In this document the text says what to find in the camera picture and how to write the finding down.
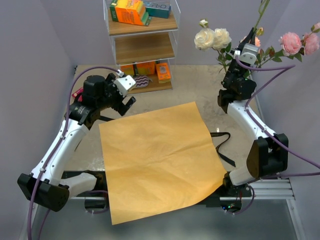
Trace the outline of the peach rose stem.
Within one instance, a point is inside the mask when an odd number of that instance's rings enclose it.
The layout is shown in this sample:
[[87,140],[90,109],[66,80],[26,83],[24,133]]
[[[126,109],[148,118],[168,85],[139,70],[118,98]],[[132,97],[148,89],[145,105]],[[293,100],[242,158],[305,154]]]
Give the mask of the peach rose stem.
[[256,60],[256,62],[255,62],[254,64],[259,64],[260,61],[261,61],[261,48],[260,48],[261,43],[260,43],[260,40],[259,40],[258,37],[257,37],[257,33],[255,33],[255,45],[256,45],[257,47],[259,47],[259,52],[258,52],[258,54],[257,54],[257,60]]

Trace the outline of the pink rose stem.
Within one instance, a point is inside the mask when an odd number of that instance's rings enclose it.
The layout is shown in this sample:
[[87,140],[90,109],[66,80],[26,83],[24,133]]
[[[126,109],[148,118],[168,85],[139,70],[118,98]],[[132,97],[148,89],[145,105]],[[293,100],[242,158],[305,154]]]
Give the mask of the pink rose stem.
[[281,63],[282,58],[297,59],[302,62],[302,56],[313,55],[320,49],[320,23],[314,24],[310,32],[300,37],[297,33],[287,32],[279,38],[279,49],[272,45],[260,49],[254,65],[261,68],[265,63],[273,61]]
[[258,31],[258,27],[259,27],[259,24],[260,24],[260,21],[266,11],[266,9],[268,8],[268,5],[270,3],[270,0],[261,0],[260,1],[260,5],[259,5],[259,8],[258,8],[258,14],[259,14],[259,17],[253,27],[254,29],[254,32],[256,33]]

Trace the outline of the white rose stem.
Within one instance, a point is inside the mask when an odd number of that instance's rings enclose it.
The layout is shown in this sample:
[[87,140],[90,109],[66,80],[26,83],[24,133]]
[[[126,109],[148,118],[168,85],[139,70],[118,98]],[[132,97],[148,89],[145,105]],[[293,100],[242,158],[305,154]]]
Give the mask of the white rose stem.
[[214,50],[218,53],[216,58],[219,65],[222,66],[221,70],[227,72],[232,57],[229,55],[232,46],[232,39],[230,33],[226,28],[216,28],[212,30],[209,28],[209,22],[206,19],[199,21],[201,30],[194,37],[194,45],[197,50],[207,51]]

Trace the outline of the orange wrapping paper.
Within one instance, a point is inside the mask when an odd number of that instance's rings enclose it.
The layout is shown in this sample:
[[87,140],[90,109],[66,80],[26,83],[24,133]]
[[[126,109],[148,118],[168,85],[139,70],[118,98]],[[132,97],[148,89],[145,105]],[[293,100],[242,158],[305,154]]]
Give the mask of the orange wrapping paper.
[[111,222],[186,208],[223,182],[226,170],[195,102],[99,125]]

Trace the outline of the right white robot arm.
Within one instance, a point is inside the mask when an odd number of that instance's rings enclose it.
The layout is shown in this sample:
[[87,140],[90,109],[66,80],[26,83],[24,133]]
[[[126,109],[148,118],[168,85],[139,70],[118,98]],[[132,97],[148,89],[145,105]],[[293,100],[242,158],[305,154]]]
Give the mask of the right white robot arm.
[[248,100],[257,84],[245,77],[248,67],[256,60],[259,48],[255,45],[256,29],[252,28],[238,47],[231,51],[232,60],[221,82],[217,102],[253,141],[246,163],[225,174],[223,192],[235,196],[241,185],[259,178],[283,172],[288,167],[289,140],[285,134],[277,134],[269,128],[250,108]]

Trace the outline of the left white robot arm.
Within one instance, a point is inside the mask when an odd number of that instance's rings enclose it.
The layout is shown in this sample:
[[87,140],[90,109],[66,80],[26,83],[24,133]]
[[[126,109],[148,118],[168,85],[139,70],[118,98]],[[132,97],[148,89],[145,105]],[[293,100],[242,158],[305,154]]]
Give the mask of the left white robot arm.
[[128,92],[136,86],[130,75],[107,77],[90,75],[83,83],[82,100],[74,99],[62,126],[49,150],[29,173],[22,173],[17,184],[30,204],[38,204],[54,212],[60,211],[67,201],[82,193],[99,196],[104,190],[105,177],[86,170],[63,178],[66,163],[71,159],[82,139],[95,121],[102,119],[101,111],[111,108],[124,116],[136,99],[123,103]]

